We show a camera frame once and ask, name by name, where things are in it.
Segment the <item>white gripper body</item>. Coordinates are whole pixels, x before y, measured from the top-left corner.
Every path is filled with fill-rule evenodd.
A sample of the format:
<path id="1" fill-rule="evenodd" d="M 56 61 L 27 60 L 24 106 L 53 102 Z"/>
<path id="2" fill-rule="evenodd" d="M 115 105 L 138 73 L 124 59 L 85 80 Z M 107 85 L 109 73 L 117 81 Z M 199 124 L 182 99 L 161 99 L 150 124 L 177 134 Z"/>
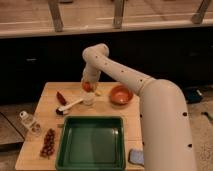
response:
<path id="1" fill-rule="evenodd" d="M 88 82 L 92 86 L 93 91 L 95 91 L 97 89 L 99 78 L 100 78 L 99 71 L 91 71 L 88 69 L 84 69 L 82 79 L 81 79 L 82 88 L 83 88 L 83 83 Z"/>

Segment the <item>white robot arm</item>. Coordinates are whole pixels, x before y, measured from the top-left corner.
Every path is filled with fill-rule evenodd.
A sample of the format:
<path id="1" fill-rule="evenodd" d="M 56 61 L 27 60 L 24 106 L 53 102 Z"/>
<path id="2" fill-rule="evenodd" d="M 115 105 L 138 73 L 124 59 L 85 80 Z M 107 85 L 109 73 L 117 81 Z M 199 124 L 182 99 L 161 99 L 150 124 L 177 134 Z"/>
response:
<path id="1" fill-rule="evenodd" d="M 84 82 L 95 85 L 105 73 L 139 97 L 145 171 L 197 171 L 187 104 L 175 83 L 111 60 L 105 44 L 84 49 L 82 57 Z"/>

